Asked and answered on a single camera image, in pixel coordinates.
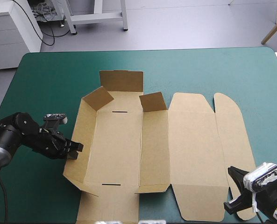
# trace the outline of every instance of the gray floor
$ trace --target gray floor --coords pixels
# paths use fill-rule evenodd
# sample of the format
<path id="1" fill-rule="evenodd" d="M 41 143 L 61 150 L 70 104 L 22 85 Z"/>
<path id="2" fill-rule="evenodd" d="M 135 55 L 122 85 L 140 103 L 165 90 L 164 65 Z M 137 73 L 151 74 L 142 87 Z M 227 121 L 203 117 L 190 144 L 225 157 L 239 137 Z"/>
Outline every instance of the gray floor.
<path id="1" fill-rule="evenodd" d="M 77 35 L 57 38 L 41 51 L 192 49 L 261 46 L 274 26 L 276 0 L 126 0 L 129 31 L 120 22 L 78 25 Z M 71 1 L 74 14 L 92 11 L 92 0 Z M 120 0 L 104 0 L 104 11 L 120 8 Z M 53 23 L 55 34 L 62 34 Z M 50 32 L 47 26 L 42 30 Z M 52 38 L 45 37 L 46 42 Z M 277 52 L 277 33 L 267 46 Z M 0 104 L 15 69 L 0 70 Z"/>

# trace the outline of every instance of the unfolded cardboard box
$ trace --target unfolded cardboard box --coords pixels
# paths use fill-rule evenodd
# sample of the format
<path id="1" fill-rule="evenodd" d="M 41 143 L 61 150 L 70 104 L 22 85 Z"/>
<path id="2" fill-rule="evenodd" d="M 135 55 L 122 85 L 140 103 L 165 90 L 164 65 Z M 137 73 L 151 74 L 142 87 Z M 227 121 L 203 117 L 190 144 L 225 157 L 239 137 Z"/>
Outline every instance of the unfolded cardboard box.
<path id="1" fill-rule="evenodd" d="M 137 223 L 139 193 L 172 185 L 182 217 L 221 221 L 226 168 L 255 167 L 240 109 L 217 93 L 212 110 L 200 94 L 143 95 L 143 73 L 101 71 L 102 87 L 83 97 L 72 139 L 84 144 L 64 176 L 83 191 L 77 223 Z M 241 214 L 248 219 L 253 214 Z"/>

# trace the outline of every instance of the robotic arm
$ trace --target robotic arm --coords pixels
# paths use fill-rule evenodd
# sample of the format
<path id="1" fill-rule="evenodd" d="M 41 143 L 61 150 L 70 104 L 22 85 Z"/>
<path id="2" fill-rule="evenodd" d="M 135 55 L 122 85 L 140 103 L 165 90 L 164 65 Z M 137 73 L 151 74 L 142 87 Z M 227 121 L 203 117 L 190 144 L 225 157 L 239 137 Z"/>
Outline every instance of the robotic arm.
<path id="1" fill-rule="evenodd" d="M 228 173 L 241 195 L 224 203 L 225 210 L 232 215 L 252 207 L 268 217 L 266 224 L 277 224 L 277 165 L 264 163 L 252 172 L 230 167 Z"/>
<path id="2" fill-rule="evenodd" d="M 39 126 L 28 113 L 0 120 L 0 169 L 8 165 L 21 145 L 51 159 L 77 159 L 83 145 L 66 139 L 57 128 L 67 123 L 65 114 L 47 114 Z"/>

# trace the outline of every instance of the cardboard flap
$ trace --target cardboard flap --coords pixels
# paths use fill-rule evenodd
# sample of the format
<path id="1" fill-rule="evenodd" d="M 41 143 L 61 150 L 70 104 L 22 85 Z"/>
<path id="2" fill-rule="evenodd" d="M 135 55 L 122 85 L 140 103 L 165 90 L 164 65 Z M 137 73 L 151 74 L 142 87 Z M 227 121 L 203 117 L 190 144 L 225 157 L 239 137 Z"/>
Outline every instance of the cardboard flap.
<path id="1" fill-rule="evenodd" d="M 94 189 L 91 186 L 88 185 L 84 185 L 83 183 L 76 181 L 74 179 L 71 179 L 67 176 L 65 176 L 72 184 L 74 184 L 79 190 L 86 192 L 90 195 L 92 195 L 92 197 L 98 197 L 98 192 L 96 191 L 96 189 Z"/>
<path id="2" fill-rule="evenodd" d="M 136 187 L 92 186 L 99 197 L 82 192 L 78 221 L 113 221 L 138 223 L 139 195 Z"/>
<path id="3" fill-rule="evenodd" d="M 88 103 L 95 111 L 102 108 L 104 105 L 111 102 L 114 98 L 107 92 L 107 90 L 101 86 L 95 91 L 82 98 Z"/>
<path id="4" fill-rule="evenodd" d="M 161 193 L 166 192 L 167 188 L 170 184 L 156 184 L 156 185 L 144 185 L 140 186 L 137 193 L 144 194 L 144 193 Z"/>
<path id="5" fill-rule="evenodd" d="M 222 93 L 214 95 L 214 104 L 226 171 L 230 166 L 246 171 L 254 170 L 256 168 L 255 159 L 238 105 L 230 97 Z M 238 197 L 240 192 L 228 173 L 227 181 L 233 198 Z M 252 209 L 248 209 L 238 212 L 238 216 L 243 220 L 249 220 L 255 216 L 255 213 L 252 212 Z"/>
<path id="6" fill-rule="evenodd" d="M 143 113 L 140 190 L 162 192 L 170 184 L 168 111 Z"/>
<path id="7" fill-rule="evenodd" d="M 100 81 L 108 91 L 143 92 L 142 71 L 100 71 Z"/>
<path id="8" fill-rule="evenodd" d="M 97 112 L 91 108 L 83 99 L 80 102 L 79 111 L 73 131 L 72 140 L 81 142 L 84 147 L 78 153 L 76 160 L 67 160 L 64 167 L 64 176 L 78 188 L 84 182 L 88 158 L 91 151 L 92 138 L 96 125 Z"/>
<path id="9" fill-rule="evenodd" d="M 176 92 L 169 111 L 214 113 L 206 98 L 201 94 Z"/>
<path id="10" fill-rule="evenodd" d="M 221 221 L 228 184 L 213 110 L 200 94 L 175 93 L 168 123 L 170 179 L 182 217 Z"/>
<path id="11" fill-rule="evenodd" d="M 228 186 L 172 185 L 183 219 L 221 222 Z"/>
<path id="12" fill-rule="evenodd" d="M 109 104 L 106 104 L 98 112 L 141 112 L 142 105 L 139 100 L 139 96 L 143 92 L 119 92 L 111 91 L 110 95 L 114 100 Z"/>
<path id="13" fill-rule="evenodd" d="M 163 95 L 161 92 L 155 92 L 139 96 L 143 112 L 167 110 Z"/>

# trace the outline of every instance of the white table leg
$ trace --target white table leg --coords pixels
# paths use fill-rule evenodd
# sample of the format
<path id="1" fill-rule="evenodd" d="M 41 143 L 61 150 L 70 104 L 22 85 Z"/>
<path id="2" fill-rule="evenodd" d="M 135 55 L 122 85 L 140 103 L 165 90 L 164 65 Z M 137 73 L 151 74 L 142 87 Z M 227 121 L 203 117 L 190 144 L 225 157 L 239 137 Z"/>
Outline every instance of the white table leg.
<path id="1" fill-rule="evenodd" d="M 123 17 L 123 26 L 124 30 L 128 30 L 128 21 L 127 21 L 127 12 L 126 12 L 126 4 L 125 0 L 121 0 L 121 15 Z"/>
<path id="2" fill-rule="evenodd" d="M 95 0 L 93 7 L 94 14 L 101 14 L 103 12 L 103 0 Z"/>
<path id="3" fill-rule="evenodd" d="M 71 12 L 70 12 L 70 5 L 69 5 L 69 2 L 68 0 L 62 0 L 62 6 L 63 6 L 63 9 L 64 9 L 64 15 L 67 19 L 67 22 L 68 22 L 68 25 L 69 25 L 69 28 L 70 28 L 70 32 L 72 34 L 76 34 L 76 30 L 74 28 L 74 25 L 73 25 L 73 22 L 71 20 Z"/>

